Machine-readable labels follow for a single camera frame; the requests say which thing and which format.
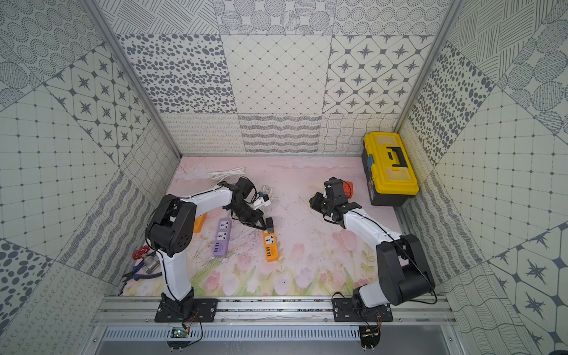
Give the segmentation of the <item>red cube adapter plug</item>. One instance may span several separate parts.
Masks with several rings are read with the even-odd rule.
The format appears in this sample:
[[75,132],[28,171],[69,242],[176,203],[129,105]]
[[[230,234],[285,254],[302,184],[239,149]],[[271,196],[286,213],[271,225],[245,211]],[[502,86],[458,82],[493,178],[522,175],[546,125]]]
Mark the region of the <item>red cube adapter plug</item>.
[[348,198],[351,198],[354,193],[353,183],[344,181],[343,182],[343,189]]

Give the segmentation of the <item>black charger plug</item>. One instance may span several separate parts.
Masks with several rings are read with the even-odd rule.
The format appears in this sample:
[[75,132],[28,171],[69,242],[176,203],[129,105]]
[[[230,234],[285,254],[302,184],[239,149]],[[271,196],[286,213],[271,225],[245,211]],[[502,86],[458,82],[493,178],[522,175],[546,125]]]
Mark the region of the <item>black charger plug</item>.
[[275,228],[273,219],[271,217],[266,218],[266,231],[271,234],[274,232],[274,230]]

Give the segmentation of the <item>purple power strip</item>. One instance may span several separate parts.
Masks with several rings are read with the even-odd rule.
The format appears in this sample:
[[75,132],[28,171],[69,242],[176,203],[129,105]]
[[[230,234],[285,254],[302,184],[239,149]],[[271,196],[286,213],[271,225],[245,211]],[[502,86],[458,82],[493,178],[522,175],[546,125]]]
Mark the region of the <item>purple power strip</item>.
[[230,217],[221,218],[215,234],[213,245],[214,257],[226,257],[229,251],[229,239],[232,229],[232,219]]

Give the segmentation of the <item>large orange power strip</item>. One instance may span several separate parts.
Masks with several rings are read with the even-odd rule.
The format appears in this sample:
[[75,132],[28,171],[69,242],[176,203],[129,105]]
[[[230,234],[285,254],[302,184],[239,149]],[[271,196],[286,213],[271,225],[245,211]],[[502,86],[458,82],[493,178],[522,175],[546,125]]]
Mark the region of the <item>large orange power strip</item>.
[[195,223],[194,223],[194,227],[193,227],[193,232],[195,234],[201,233],[201,230],[202,230],[204,223],[206,221],[206,216],[207,216],[207,213],[204,213],[201,216],[195,218]]

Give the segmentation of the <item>small orange power strip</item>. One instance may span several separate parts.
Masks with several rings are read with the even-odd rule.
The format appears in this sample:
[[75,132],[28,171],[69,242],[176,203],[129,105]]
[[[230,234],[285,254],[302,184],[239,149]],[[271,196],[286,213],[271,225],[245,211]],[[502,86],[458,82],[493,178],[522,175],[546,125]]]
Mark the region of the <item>small orange power strip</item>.
[[264,251],[266,254],[266,261],[268,263],[278,261],[280,255],[278,251],[277,238],[275,233],[268,233],[266,231],[262,231],[262,234],[263,234]]

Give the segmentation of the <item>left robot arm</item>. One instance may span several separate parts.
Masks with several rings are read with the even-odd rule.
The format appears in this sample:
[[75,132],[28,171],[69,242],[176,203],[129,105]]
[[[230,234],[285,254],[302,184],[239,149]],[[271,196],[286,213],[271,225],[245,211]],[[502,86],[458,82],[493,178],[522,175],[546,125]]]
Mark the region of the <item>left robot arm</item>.
[[196,218],[222,208],[244,226],[266,231],[263,211],[254,208],[248,200],[255,190],[247,177],[241,177],[234,184],[222,181],[212,189],[189,197],[166,195],[162,198],[146,227],[145,238],[161,263],[164,280],[161,302],[178,317],[190,317],[193,308],[194,289],[185,250],[191,243]]

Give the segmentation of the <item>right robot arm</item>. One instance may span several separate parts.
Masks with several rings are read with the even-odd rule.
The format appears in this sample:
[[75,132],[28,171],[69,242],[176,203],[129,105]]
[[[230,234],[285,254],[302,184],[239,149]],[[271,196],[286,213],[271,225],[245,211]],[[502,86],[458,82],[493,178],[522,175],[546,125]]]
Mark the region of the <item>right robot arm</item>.
[[435,294],[433,275],[418,237],[393,232],[374,220],[361,205],[348,200],[342,180],[328,179],[324,190],[309,200],[310,207],[324,221],[354,233],[376,250],[378,279],[355,288],[351,298],[354,307],[398,306]]

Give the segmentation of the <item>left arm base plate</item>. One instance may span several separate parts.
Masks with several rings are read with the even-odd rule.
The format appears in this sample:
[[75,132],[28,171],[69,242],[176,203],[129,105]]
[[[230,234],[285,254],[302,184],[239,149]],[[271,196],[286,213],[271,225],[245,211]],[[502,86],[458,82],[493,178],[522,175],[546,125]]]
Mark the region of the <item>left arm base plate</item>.
[[196,317],[197,322],[214,322],[218,303],[219,299],[192,298],[178,302],[164,297],[159,303],[154,321],[157,323],[188,322]]

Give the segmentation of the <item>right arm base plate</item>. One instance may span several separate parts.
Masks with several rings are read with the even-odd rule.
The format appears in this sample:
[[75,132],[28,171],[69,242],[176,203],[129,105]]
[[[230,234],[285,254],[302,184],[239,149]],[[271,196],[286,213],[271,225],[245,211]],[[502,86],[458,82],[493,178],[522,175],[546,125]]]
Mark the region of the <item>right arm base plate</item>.
[[373,308],[356,307],[351,298],[333,297],[331,299],[335,322],[393,322],[393,315],[389,305]]

